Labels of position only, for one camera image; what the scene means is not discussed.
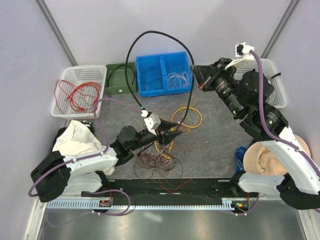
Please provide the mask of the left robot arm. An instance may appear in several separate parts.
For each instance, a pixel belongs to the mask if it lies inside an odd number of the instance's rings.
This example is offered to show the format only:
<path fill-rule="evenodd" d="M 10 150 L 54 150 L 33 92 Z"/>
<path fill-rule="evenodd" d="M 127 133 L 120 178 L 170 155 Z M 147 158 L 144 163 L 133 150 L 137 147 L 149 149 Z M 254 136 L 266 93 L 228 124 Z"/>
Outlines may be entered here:
<path fill-rule="evenodd" d="M 83 192 L 106 196 L 110 185 L 105 172 L 126 164 L 134 157 L 134 151 L 158 142 L 171 143 L 182 132 L 171 130 L 176 123 L 160 120 L 155 132 L 147 128 L 137 131 L 131 125 L 124 126 L 109 146 L 102 146 L 88 152 L 66 154 L 61 150 L 51 151 L 31 172 L 31 197 L 38 197 L 42 203 L 61 196 L 77 195 Z"/>

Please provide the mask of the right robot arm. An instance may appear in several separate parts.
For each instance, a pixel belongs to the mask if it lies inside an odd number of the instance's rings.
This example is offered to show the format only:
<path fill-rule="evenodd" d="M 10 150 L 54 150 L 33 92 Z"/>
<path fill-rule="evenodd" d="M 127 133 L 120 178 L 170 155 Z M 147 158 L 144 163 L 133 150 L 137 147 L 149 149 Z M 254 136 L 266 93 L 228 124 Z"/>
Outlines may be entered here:
<path fill-rule="evenodd" d="M 297 210 L 320 209 L 320 169 L 295 137 L 287 119 L 267 102 L 274 91 L 264 76 L 263 65 L 235 79 L 237 60 L 220 58 L 210 65 L 191 65 L 203 92 L 214 91 L 240 126 L 283 165 L 285 173 L 270 175 L 242 170 L 233 176 L 229 191 L 235 197 L 259 193 L 280 197 Z"/>

